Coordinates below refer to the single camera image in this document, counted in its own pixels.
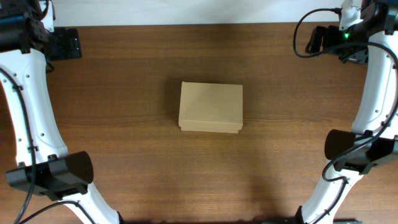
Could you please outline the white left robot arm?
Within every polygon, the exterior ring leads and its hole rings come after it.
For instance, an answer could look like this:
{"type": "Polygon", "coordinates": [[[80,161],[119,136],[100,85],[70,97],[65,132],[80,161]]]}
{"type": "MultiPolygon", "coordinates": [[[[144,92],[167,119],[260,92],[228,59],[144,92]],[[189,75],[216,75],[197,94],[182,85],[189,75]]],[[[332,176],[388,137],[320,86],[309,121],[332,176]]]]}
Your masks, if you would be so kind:
{"type": "Polygon", "coordinates": [[[54,26],[52,1],[1,0],[1,85],[16,137],[8,184],[65,205],[83,223],[122,223],[93,182],[87,152],[69,153],[57,128],[46,77],[53,61],[81,58],[76,29],[54,26]]]}

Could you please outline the brown cardboard box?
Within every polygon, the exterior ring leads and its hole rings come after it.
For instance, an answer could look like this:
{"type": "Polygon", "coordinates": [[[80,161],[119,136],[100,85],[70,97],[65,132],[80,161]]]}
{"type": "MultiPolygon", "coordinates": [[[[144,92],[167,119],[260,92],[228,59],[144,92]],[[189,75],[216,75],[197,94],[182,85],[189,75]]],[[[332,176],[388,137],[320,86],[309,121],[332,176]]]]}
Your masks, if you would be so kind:
{"type": "Polygon", "coordinates": [[[178,125],[182,131],[239,133],[243,86],[182,82],[178,125]]]}

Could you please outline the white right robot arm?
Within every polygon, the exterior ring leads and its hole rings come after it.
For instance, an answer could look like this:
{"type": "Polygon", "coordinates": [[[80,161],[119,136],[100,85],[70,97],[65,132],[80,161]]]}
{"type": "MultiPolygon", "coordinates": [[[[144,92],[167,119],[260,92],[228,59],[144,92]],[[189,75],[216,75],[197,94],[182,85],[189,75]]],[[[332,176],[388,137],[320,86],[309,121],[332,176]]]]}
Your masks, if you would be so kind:
{"type": "Polygon", "coordinates": [[[359,111],[349,131],[331,130],[326,166],[294,223],[333,223],[352,187],[375,167],[397,160],[397,1],[345,1],[338,26],[318,26],[305,58],[335,55],[367,67],[359,111]]]}

